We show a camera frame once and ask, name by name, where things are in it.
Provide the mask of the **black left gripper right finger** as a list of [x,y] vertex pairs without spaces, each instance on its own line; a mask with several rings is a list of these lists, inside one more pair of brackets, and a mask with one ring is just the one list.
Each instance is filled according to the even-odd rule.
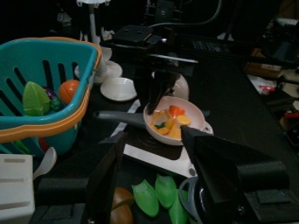
[[299,222],[299,196],[280,160],[186,126],[181,142],[197,172],[180,185],[190,224]]

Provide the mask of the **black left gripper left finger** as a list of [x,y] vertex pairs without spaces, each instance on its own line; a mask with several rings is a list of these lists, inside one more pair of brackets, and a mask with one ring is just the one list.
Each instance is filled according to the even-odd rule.
[[30,224],[108,224],[125,142],[120,131],[37,178]]

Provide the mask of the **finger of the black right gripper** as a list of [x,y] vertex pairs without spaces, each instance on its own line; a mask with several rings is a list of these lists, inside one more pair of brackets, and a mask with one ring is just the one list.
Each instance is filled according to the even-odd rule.
[[150,84],[153,81],[152,72],[146,69],[134,70],[134,91],[140,104],[144,106],[149,102]]
[[152,80],[149,82],[149,98],[146,104],[148,115],[150,115],[154,112],[156,106],[161,98],[172,90],[177,78],[178,78],[177,73],[170,73],[165,71],[153,72]]

